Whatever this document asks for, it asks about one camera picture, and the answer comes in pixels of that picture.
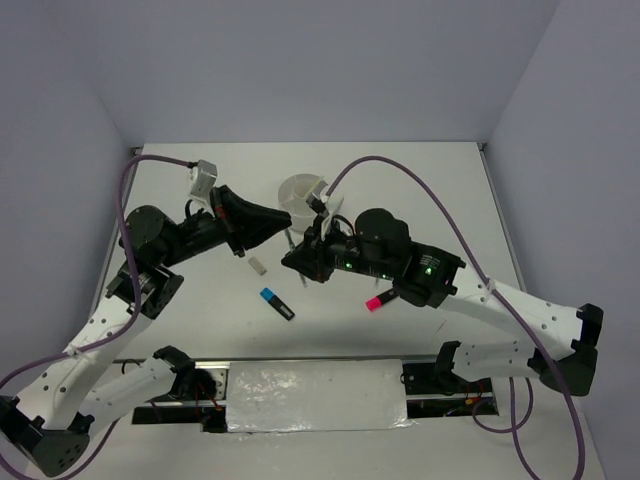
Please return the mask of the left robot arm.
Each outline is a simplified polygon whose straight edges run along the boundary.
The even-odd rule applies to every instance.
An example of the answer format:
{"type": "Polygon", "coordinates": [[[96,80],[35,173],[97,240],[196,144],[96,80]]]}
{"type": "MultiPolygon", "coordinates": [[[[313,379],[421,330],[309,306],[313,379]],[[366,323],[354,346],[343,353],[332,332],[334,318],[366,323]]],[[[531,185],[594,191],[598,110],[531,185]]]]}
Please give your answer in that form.
{"type": "Polygon", "coordinates": [[[223,244],[241,257],[290,225],[288,213],[245,201],[227,186],[212,188],[203,208],[180,223],[151,205],[131,211],[120,239],[125,263],[62,354],[19,393],[2,397],[2,434],[46,477],[69,479],[102,430],[148,400],[189,396],[204,373],[173,346],[98,382],[182,286],[172,266],[223,244]]]}

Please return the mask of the beige eraser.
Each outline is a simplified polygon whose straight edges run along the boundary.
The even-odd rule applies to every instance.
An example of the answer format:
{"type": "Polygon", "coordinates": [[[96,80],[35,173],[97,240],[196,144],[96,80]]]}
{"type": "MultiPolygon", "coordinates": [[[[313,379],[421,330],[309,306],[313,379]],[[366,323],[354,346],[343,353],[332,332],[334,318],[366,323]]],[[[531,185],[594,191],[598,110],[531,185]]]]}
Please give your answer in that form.
{"type": "Polygon", "coordinates": [[[254,269],[254,271],[262,276],[267,273],[266,267],[255,257],[251,257],[248,259],[248,264],[254,269]]]}

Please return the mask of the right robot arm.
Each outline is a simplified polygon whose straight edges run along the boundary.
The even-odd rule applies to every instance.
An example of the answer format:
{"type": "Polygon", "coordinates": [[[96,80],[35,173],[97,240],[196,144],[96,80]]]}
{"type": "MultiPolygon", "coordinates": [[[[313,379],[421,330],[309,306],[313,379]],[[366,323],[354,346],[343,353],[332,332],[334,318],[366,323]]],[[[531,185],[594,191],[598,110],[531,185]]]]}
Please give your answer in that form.
{"type": "Polygon", "coordinates": [[[281,263],[319,283],[336,270],[388,280],[415,307],[465,315],[512,335],[506,343],[443,343],[434,371],[436,383],[446,391],[506,377],[536,378],[576,397],[591,390],[601,308],[561,306],[484,281],[460,257],[413,241],[408,225],[384,209],[361,213],[351,233],[343,232],[335,218],[317,219],[281,263]]]}

